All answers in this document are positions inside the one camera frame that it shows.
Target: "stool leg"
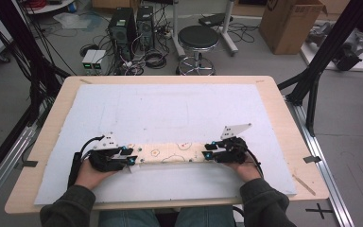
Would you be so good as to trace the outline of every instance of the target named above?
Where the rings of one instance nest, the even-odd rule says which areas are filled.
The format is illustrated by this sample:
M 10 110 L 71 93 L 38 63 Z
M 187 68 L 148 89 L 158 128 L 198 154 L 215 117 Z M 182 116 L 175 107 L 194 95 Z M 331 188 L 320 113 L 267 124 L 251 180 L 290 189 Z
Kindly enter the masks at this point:
M 196 68 L 199 68 L 199 64 L 200 64 L 200 60 L 199 60 L 199 52 L 195 51 L 194 52 L 194 66 L 196 66 Z

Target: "jacket sleeve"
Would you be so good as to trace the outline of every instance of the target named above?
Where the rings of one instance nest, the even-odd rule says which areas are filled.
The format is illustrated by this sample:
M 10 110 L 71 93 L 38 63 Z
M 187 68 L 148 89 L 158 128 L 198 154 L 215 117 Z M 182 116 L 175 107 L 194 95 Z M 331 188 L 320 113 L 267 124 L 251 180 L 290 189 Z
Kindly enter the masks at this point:
M 244 205 L 244 225 L 255 227 L 296 226 L 286 216 L 288 197 L 264 179 L 255 179 L 240 188 Z
M 92 191 L 73 185 L 55 203 L 41 209 L 41 223 L 43 227 L 87 227 L 90 225 L 94 202 L 95 195 Z

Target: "black pole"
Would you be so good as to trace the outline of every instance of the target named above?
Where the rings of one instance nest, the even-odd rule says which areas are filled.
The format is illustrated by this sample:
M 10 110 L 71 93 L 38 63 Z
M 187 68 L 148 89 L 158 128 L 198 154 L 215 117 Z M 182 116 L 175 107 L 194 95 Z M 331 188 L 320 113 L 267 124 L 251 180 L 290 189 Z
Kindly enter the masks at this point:
M 293 105 L 302 105 L 303 99 L 310 93 L 305 125 L 312 136 L 315 136 L 313 127 L 320 76 L 362 17 L 363 0 L 351 0 L 308 67 L 298 76 L 278 85 L 282 90 L 297 83 L 293 92 L 286 96 Z

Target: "electronic device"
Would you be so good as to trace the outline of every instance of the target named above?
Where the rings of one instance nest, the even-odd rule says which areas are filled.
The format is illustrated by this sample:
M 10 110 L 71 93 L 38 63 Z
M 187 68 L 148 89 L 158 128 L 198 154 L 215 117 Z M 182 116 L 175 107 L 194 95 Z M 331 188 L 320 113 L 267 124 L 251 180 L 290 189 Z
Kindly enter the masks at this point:
M 329 35 L 334 24 L 326 22 L 323 26 L 319 26 L 310 31 L 306 38 L 306 42 L 314 43 L 320 47 Z M 348 71 L 352 69 L 357 63 L 362 61 L 359 56 L 363 53 L 363 38 L 356 35 L 356 29 L 352 31 L 344 44 L 340 47 L 332 62 L 337 69 L 341 71 Z
M 105 75 L 108 70 L 106 50 L 96 50 L 92 64 L 96 75 Z
M 131 61 L 134 58 L 137 31 L 132 8 L 116 8 L 108 25 L 113 48 L 122 58 Z
M 88 50 L 82 60 L 82 65 L 85 70 L 85 75 L 90 76 L 93 74 L 93 59 L 95 57 L 96 50 Z
M 148 50 L 155 48 L 155 32 L 154 32 L 154 9 L 152 6 L 141 6 L 137 11 L 137 31 L 140 40 L 140 49 Z
M 104 75 L 108 69 L 106 50 L 88 50 L 82 65 L 86 75 Z
M 221 26 L 225 21 L 225 13 L 217 13 L 212 16 L 199 18 L 199 23 L 203 26 Z

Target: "white board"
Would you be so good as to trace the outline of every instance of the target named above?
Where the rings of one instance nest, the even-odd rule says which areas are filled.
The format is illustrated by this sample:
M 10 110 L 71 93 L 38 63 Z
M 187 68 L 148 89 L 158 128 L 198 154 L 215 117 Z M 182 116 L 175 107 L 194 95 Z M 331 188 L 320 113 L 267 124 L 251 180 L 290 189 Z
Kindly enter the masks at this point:
M 307 65 L 314 59 L 315 54 L 317 54 L 317 52 L 318 52 L 318 49 L 319 48 L 317 47 L 316 44 L 308 44 L 308 43 L 304 42 L 304 44 L 302 45 L 301 53 L 302 53 L 302 57 L 304 58 L 305 63 Z M 360 54 L 358 56 L 358 58 L 360 58 L 362 61 L 357 63 L 349 71 L 363 72 L 363 54 Z M 337 67 L 335 66 L 335 64 L 333 62 L 329 62 L 328 66 L 326 66 L 326 69 L 339 71 L 339 69 L 337 69 Z
M 52 203 L 66 191 L 73 154 L 93 137 L 114 131 L 119 146 L 210 143 L 220 140 L 226 125 L 247 123 L 251 127 L 240 135 L 261 161 L 266 180 L 287 195 L 296 194 L 254 85 L 82 85 L 49 157 L 35 204 Z M 96 202 L 235 198 L 242 184 L 221 164 L 141 165 L 135 173 L 123 170 L 111 176 L 95 194 Z

